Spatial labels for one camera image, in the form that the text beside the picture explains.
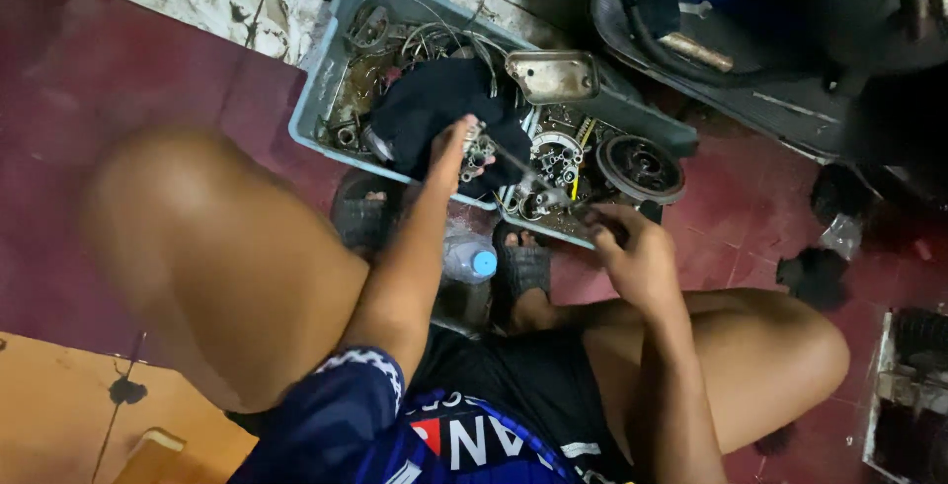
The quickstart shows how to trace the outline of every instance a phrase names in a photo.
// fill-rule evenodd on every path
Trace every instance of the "black sandal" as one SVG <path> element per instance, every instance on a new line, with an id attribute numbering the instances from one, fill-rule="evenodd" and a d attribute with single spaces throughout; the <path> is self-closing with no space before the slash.
<path id="1" fill-rule="evenodd" d="M 401 211 L 406 185 L 361 169 L 346 173 L 333 196 L 330 221 L 342 245 L 379 252 L 389 241 Z M 370 192 L 384 193 L 385 200 L 368 200 Z"/>
<path id="2" fill-rule="evenodd" d="M 521 233 L 527 231 L 506 221 L 494 227 L 493 244 L 497 251 L 497 273 L 490 280 L 493 300 L 488 314 L 492 324 L 506 331 L 516 300 L 528 289 L 538 287 L 550 295 L 550 258 L 547 247 L 523 247 Z M 507 236 L 516 235 L 517 245 L 505 245 Z"/>

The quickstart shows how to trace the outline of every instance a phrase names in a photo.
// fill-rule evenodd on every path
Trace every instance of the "plastic bottle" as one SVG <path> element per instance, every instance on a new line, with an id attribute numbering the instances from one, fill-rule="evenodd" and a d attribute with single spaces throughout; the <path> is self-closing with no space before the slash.
<path id="1" fill-rule="evenodd" d="M 497 252 L 490 238 L 463 234 L 444 238 L 444 276 L 480 284 L 497 271 Z"/>

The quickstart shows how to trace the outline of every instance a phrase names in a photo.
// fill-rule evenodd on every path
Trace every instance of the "hand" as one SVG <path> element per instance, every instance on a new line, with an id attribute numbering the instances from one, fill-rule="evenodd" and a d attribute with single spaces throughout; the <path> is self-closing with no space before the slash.
<path id="1" fill-rule="evenodd" d="M 452 195 L 458 192 L 458 177 L 461 175 L 461 165 L 465 157 L 465 137 L 477 123 L 476 117 L 467 114 L 433 139 L 432 160 L 425 183 L 433 182 L 444 186 Z"/>
<path id="2" fill-rule="evenodd" d="M 686 316 L 678 287 L 675 245 L 669 233 L 632 207 L 594 206 L 629 232 L 629 241 L 619 246 L 606 227 L 596 225 L 592 230 L 596 252 L 619 295 L 638 308 L 647 322 L 663 321 L 682 312 Z"/>

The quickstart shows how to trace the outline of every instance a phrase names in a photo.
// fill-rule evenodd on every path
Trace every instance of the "blue bottle cap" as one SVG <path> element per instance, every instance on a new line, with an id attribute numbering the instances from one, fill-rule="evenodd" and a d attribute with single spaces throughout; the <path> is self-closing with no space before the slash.
<path id="1" fill-rule="evenodd" d="M 478 250 L 471 264 L 480 276 L 492 275 L 497 270 L 497 256 L 490 250 Z"/>

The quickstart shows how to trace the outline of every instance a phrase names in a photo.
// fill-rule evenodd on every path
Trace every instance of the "black shorts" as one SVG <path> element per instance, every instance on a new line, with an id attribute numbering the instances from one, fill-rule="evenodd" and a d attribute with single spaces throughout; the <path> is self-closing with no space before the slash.
<path id="1" fill-rule="evenodd" d="M 613 482 L 643 482 L 606 425 L 579 331 L 542 330 L 471 340 L 433 323 L 409 384 L 409 397 L 433 389 L 485 400 L 561 450 L 584 474 L 592 471 Z"/>

